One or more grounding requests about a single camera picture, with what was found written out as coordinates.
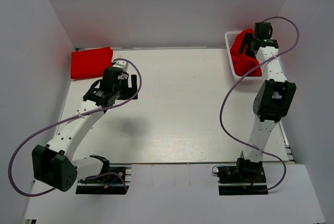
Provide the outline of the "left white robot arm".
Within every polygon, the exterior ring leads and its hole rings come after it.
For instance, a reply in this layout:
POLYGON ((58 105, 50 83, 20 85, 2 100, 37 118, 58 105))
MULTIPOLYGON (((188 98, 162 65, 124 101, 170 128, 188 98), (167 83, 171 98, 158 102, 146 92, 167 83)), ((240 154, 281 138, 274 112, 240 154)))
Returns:
POLYGON ((56 137, 32 151, 34 178, 62 192, 79 180, 110 177, 110 162, 98 155, 74 160, 74 153, 93 125, 116 100, 137 99, 137 76, 129 75, 128 63, 117 61, 105 69, 83 97, 77 118, 67 122, 56 137))

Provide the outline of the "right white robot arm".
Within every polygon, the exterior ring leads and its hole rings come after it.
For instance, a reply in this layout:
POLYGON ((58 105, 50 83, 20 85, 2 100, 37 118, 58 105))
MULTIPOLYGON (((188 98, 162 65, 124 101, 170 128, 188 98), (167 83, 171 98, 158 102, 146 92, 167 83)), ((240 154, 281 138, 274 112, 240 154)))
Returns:
POLYGON ((264 82, 253 103, 254 126, 235 169, 236 177, 243 182, 262 172, 262 152, 276 124, 287 115, 296 91, 296 85, 282 71, 277 58, 279 46, 271 37, 271 23, 257 22, 253 36, 248 38, 246 52, 263 64, 260 69, 264 82))

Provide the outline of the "crumpled red shirt in basket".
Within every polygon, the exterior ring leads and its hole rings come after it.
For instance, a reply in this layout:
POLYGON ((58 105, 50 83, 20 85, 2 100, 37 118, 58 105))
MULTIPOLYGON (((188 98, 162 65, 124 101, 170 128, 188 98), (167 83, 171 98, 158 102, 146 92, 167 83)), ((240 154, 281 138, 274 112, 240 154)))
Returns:
POLYGON ((250 42, 254 38, 253 36, 253 29, 243 30, 236 36, 230 48, 233 68, 238 76, 243 76, 259 65, 259 61, 255 58, 255 54, 250 49, 250 42))

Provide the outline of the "folded red t shirt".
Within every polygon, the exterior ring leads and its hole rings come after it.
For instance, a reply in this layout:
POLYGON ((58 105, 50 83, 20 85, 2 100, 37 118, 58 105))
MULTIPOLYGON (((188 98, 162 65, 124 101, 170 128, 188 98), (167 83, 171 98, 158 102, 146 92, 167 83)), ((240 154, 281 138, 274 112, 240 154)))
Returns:
POLYGON ((104 70, 112 65, 113 50, 110 47, 71 53, 71 79, 102 77, 104 70))

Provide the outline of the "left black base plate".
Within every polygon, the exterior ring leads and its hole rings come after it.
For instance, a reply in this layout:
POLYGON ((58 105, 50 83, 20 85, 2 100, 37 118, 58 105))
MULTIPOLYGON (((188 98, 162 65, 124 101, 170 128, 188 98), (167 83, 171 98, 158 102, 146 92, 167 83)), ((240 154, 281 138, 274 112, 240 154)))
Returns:
POLYGON ((110 166, 105 176, 80 180, 76 186, 77 195, 126 195, 130 187, 132 167, 128 165, 110 166))

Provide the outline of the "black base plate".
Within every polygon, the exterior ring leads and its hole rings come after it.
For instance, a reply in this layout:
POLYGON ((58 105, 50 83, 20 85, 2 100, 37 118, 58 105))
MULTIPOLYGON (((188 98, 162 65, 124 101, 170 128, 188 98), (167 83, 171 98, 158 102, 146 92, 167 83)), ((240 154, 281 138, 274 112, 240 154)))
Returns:
POLYGON ((236 166, 217 166, 212 171, 218 177, 220 196, 268 195, 263 168, 257 175, 254 173, 240 175, 236 166))
POLYGON ((128 165, 110 166, 105 176, 80 180, 76 186, 77 195, 126 195, 130 187, 132 167, 128 165))

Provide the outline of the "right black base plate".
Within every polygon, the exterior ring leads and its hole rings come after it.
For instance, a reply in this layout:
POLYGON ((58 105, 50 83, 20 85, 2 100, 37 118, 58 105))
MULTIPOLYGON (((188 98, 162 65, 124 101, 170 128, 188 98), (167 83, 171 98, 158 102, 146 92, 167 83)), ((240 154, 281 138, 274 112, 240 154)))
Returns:
POLYGON ((236 166, 217 166, 212 171, 218 177, 220 196, 268 195, 263 168, 257 175, 254 173, 240 175, 236 166))

